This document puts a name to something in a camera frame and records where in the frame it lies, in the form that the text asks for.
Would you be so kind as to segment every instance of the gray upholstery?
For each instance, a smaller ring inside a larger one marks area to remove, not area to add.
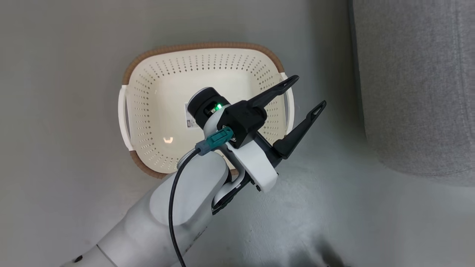
[[[366,135],[394,170],[475,186],[475,1],[355,1]]]

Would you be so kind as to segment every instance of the white plastic basket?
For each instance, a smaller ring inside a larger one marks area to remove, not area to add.
[[[163,178],[204,138],[186,112],[197,91],[213,87],[233,104],[286,78],[277,56],[254,44],[201,43],[145,52],[127,68],[119,93],[123,141],[140,169]],[[266,106],[267,121],[259,132],[271,144],[294,124],[292,89],[285,96]]]

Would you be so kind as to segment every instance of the basket handle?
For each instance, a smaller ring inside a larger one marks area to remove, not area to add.
[[[129,151],[133,151],[132,142],[130,141],[129,129],[127,129],[126,113],[125,113],[125,92],[127,90],[127,85],[122,85],[119,91],[119,105],[118,105],[118,114],[119,114],[119,127],[122,134],[122,139],[125,146]]]
[[[280,76],[282,77],[283,81],[288,79],[287,75],[285,75],[285,72],[281,72]],[[289,88],[285,92],[285,95],[287,96],[287,104],[288,104],[287,129],[285,131],[285,134],[289,134],[294,127],[294,119],[295,119],[294,94],[292,93],[292,88]]]

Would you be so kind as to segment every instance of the white robotic arm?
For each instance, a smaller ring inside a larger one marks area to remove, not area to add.
[[[263,192],[276,183],[278,174],[274,168],[288,158],[326,106],[325,101],[321,102],[289,135],[271,146],[257,132],[266,119],[264,106],[297,80],[298,76],[292,76],[249,101],[234,105],[211,87],[190,100],[188,109],[206,138],[221,128],[232,129],[233,137],[216,149],[229,159],[239,175],[233,179],[224,159],[213,151],[195,156],[183,168],[173,205],[173,228],[182,253],[203,233],[212,215],[226,207],[249,182]],[[96,246],[63,267],[169,267],[177,262],[168,217],[176,174],[167,175]]]

